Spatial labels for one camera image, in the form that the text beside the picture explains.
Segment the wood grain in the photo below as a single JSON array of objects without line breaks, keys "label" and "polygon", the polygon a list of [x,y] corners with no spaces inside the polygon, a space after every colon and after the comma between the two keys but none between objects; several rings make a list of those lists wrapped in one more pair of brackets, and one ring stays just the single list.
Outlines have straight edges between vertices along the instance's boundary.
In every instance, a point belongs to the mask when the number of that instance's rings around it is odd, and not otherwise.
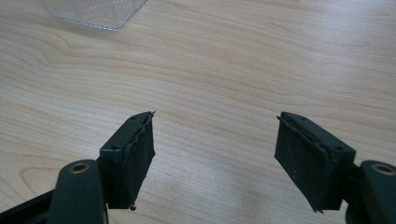
[{"label": "wood grain", "polygon": [[148,0],[120,32],[0,0],[0,212],[156,110],[137,210],[110,223],[345,223],[274,159],[281,111],[396,164],[396,4]]}]

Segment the clear plastic container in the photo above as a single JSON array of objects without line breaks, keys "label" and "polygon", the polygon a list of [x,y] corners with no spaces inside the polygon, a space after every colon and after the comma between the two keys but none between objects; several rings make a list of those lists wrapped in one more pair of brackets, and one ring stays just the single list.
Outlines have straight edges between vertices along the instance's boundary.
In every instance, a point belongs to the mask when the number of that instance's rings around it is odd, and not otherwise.
[{"label": "clear plastic container", "polygon": [[118,31],[148,0],[38,0],[50,17]]}]

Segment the bolt hole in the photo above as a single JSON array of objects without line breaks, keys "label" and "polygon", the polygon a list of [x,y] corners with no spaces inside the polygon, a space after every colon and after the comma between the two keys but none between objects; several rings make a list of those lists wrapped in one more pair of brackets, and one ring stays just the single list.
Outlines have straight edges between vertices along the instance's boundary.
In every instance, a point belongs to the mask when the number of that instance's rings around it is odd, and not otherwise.
[{"label": "bolt hole", "polygon": [[72,174],[79,174],[82,173],[90,168],[88,163],[80,163],[70,167],[69,172]]},{"label": "bolt hole", "polygon": [[396,175],[396,171],[392,167],[387,165],[377,163],[374,164],[372,168],[383,175]]},{"label": "bolt hole", "polygon": [[120,145],[114,145],[114,146],[111,147],[111,149],[113,149],[113,150],[120,149]]}]

